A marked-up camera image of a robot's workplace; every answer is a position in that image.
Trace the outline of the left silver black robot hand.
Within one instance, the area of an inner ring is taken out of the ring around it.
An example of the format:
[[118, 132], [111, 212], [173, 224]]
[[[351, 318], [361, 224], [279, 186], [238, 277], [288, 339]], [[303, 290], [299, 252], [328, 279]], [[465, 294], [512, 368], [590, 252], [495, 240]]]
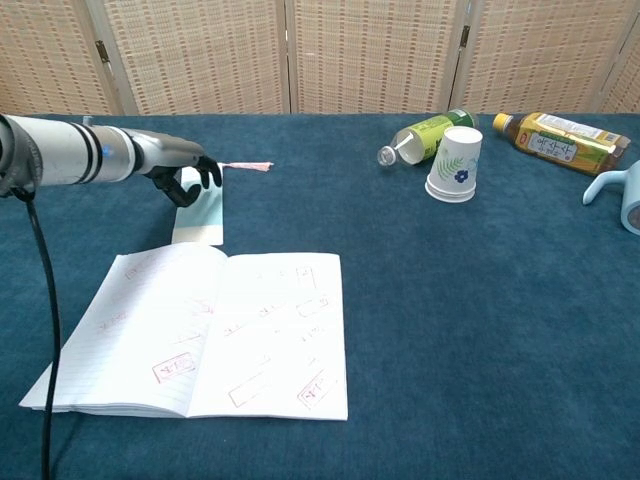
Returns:
[[[151, 179], [176, 207], [188, 207], [210, 180], [216, 187], [222, 186], [219, 164], [209, 157], [204, 148], [193, 141], [169, 134], [147, 130], [127, 129], [136, 152], [134, 172]], [[185, 190], [176, 179], [176, 173], [186, 167], [194, 168], [200, 175], [200, 183]]]

